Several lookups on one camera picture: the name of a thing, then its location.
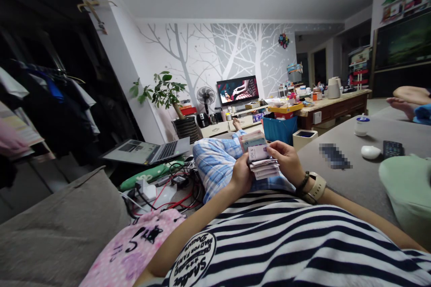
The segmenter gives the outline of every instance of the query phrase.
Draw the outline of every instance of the electric fan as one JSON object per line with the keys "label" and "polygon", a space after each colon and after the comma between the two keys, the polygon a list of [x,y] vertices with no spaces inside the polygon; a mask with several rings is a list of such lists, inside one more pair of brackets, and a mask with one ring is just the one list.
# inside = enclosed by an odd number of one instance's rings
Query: electric fan
{"label": "electric fan", "polygon": [[201,87],[198,90],[197,96],[199,102],[205,105],[205,112],[209,115],[208,105],[214,103],[214,100],[216,99],[214,90],[210,87]]}

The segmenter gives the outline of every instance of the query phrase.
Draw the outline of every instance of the black bracelet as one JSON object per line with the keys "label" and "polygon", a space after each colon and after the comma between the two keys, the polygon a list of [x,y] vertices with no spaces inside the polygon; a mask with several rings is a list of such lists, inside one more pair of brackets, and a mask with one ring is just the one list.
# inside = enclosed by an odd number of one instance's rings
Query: black bracelet
{"label": "black bracelet", "polygon": [[310,178],[310,172],[307,170],[305,172],[304,180],[302,181],[301,185],[299,185],[295,191],[296,196],[302,197],[304,195],[304,192],[302,190],[305,188],[305,185],[307,185],[309,178]]}

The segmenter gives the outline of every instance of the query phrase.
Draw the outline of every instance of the watch strap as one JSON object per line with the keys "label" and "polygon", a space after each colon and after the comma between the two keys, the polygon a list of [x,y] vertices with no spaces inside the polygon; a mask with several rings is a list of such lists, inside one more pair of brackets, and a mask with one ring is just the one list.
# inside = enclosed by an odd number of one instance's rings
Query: watch strap
{"label": "watch strap", "polygon": [[303,200],[307,203],[315,205],[325,191],[326,181],[316,173],[311,173],[311,175],[316,177],[316,182],[314,183],[313,188],[303,196]]}
{"label": "watch strap", "polygon": [[310,172],[307,170],[305,172],[304,179],[302,180],[301,184],[298,186],[298,188],[295,191],[296,196],[302,197],[302,195],[304,195],[304,192],[302,190],[304,189],[305,185],[307,185],[309,178],[310,178]]}

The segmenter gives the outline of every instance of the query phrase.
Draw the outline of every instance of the large tv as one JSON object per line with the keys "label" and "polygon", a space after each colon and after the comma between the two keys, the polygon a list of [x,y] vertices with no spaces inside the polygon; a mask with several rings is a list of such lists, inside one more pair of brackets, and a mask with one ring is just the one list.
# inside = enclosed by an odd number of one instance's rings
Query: large tv
{"label": "large tv", "polygon": [[229,105],[241,101],[252,101],[259,98],[255,76],[234,78],[217,82],[222,105]]}
{"label": "large tv", "polygon": [[378,29],[374,71],[431,61],[431,8]]}

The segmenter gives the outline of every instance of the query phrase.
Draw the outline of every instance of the laptop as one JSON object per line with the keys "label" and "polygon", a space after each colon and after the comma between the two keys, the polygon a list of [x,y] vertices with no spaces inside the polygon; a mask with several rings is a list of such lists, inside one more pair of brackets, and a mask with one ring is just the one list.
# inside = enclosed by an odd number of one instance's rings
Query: laptop
{"label": "laptop", "polygon": [[179,156],[189,150],[190,137],[165,143],[161,146],[128,139],[103,154],[101,158],[138,165],[152,165]]}

